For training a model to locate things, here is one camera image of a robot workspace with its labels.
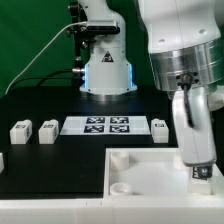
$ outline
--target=small white block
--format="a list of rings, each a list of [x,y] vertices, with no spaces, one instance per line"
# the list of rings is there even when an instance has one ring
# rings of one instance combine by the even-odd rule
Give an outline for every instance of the small white block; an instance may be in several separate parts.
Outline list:
[[[3,154],[0,153],[0,173],[4,170]]]
[[[39,130],[40,144],[54,144],[59,134],[59,124],[56,120],[45,121]]]
[[[11,144],[26,144],[32,135],[32,122],[30,120],[18,121],[10,130]]]
[[[152,138],[154,143],[168,143],[169,129],[164,120],[154,119],[151,122]]]
[[[196,168],[192,167],[189,172],[188,189],[191,193],[211,195],[212,179],[199,179]]]

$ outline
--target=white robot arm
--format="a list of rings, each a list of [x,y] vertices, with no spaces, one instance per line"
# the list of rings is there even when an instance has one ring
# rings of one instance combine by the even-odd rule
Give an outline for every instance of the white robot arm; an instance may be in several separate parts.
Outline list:
[[[90,60],[85,66],[86,79],[80,88],[81,92],[95,100],[111,101],[136,90],[132,82],[132,65],[126,59],[124,19],[108,8],[106,0],[78,2],[88,18],[88,31],[94,33],[101,28],[105,31],[113,27],[119,29],[115,35],[96,35],[96,42],[91,44]]]
[[[215,4],[215,0],[138,0],[149,34],[155,84],[173,99],[177,141],[187,166],[216,162],[207,106],[207,95],[223,77]]]

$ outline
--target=green background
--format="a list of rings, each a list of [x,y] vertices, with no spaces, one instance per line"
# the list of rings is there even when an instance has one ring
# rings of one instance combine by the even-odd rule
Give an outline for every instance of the green background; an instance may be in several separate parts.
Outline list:
[[[12,79],[64,26],[71,23],[67,9],[71,0],[1,0],[0,1],[0,97]],[[141,30],[132,0],[107,0],[127,24],[127,59],[135,67],[137,85],[153,85],[146,33]],[[74,60],[73,39],[66,34],[59,39],[24,74],[46,76],[56,70],[71,68]],[[38,81],[23,82],[35,85]],[[51,80],[47,85],[70,85],[70,81]]]

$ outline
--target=black table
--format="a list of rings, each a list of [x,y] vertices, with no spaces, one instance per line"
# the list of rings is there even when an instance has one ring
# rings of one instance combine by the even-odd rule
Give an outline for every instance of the black table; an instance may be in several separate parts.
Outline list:
[[[177,147],[171,102],[166,93],[140,87],[136,96],[102,103],[80,96],[71,87],[23,87],[0,100],[0,152],[5,170],[0,175],[0,199],[103,197],[106,148]],[[146,116],[166,120],[169,144],[154,144],[147,135],[58,136],[54,145],[40,145],[38,130],[56,119],[60,129],[67,116]],[[213,114],[219,168],[224,168],[224,110]],[[29,119],[33,135],[26,145],[11,145],[9,131]]]

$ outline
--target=white mat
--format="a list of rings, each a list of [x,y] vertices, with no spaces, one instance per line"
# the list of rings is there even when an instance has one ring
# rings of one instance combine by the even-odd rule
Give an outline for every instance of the white mat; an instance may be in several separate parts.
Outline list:
[[[67,117],[61,135],[150,135],[145,116]]]

